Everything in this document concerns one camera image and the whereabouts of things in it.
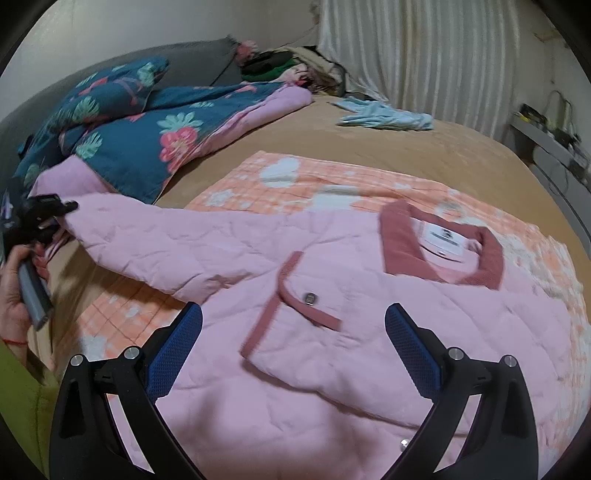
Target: jacket collar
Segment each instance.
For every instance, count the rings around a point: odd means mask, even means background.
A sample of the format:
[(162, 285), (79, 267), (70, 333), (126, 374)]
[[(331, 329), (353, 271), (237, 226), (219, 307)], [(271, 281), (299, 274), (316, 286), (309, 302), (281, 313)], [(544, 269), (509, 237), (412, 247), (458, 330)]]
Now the jacket collar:
[(425, 259), (413, 230), (411, 218), (433, 223), (480, 242), (482, 252), (478, 270), (464, 277), (457, 284), (499, 289), (504, 269), (503, 249), (488, 228), (448, 222), (437, 215), (423, 212), (403, 200), (385, 205), (379, 215), (379, 232), (384, 249), (386, 273), (411, 275), (444, 283)]

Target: clothing label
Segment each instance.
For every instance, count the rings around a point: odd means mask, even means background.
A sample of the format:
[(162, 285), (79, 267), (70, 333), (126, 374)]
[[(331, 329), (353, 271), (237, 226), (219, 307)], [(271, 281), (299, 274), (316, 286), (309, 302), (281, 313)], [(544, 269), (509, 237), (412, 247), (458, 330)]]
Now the clothing label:
[(468, 244), (468, 239), (433, 223), (425, 222), (422, 240), (429, 242), (446, 253), (461, 257)]

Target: tan bedsheet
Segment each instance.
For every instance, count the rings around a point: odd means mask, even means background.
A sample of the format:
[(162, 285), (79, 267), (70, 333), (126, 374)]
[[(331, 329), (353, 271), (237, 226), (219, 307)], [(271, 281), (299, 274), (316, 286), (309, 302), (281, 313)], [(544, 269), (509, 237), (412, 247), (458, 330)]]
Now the tan bedsheet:
[[(184, 207), (244, 159), (259, 150), (301, 155), (399, 171), (439, 181), (524, 222), (567, 245), (591, 301), (591, 262), (578, 237), (526, 166), (506, 147), (456, 124), (435, 122), (430, 132), (378, 131), (338, 127), (343, 111), (330, 98), (250, 133), (233, 145), (185, 166), (167, 187), (157, 205)], [(116, 278), (93, 264), (77, 242), (62, 248), (50, 263), (55, 320), (35, 339), (40, 358), (51, 354), (67, 326)]]

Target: snap button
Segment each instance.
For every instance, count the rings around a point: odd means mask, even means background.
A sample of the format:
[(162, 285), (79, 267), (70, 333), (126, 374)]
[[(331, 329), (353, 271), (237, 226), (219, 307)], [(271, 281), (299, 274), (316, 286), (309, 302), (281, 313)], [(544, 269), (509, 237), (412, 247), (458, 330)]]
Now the snap button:
[(318, 297), (313, 293), (307, 293), (306, 296), (304, 296), (304, 302), (306, 305), (313, 305), (316, 302), (316, 298)]

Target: green cloth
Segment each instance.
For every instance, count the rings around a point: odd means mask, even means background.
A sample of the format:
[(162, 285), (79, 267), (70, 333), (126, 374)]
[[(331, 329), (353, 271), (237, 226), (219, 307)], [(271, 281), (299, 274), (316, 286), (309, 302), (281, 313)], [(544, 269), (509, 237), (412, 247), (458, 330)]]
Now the green cloth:
[(247, 82), (272, 82), (273, 80), (277, 80), (284, 71), (296, 65), (297, 62), (294, 59), (289, 59), (283, 65), (275, 67), (266, 73), (261, 73), (260, 75), (242, 75), (242, 80), (246, 80)]
[(49, 477), (49, 438), (59, 385), (45, 369), (40, 384), (0, 340), (0, 412), (24, 452)]

